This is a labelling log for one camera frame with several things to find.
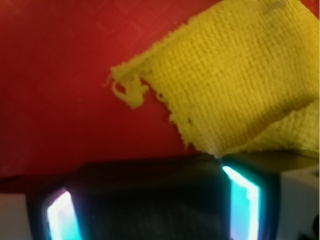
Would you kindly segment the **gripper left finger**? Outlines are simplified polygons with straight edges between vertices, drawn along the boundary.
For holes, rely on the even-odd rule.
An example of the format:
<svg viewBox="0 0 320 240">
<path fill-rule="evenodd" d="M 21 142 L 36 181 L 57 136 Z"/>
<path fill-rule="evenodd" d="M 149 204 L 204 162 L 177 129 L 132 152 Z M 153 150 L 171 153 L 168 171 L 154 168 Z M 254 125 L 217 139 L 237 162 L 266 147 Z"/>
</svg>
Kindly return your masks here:
<svg viewBox="0 0 320 240">
<path fill-rule="evenodd" d="M 59 189 L 44 196 L 0 194 L 2 240 L 81 240 L 71 194 Z"/>
</svg>

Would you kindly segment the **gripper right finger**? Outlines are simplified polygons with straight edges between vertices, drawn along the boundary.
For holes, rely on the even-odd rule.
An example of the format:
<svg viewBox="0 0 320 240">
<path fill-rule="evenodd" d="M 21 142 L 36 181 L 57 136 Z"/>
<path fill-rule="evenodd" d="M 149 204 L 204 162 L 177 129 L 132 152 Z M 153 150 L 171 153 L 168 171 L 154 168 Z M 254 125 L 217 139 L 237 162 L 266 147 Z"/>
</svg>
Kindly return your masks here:
<svg viewBox="0 0 320 240">
<path fill-rule="evenodd" d="M 232 240 L 317 240 L 320 176 L 317 154 L 229 154 Z"/>
</svg>

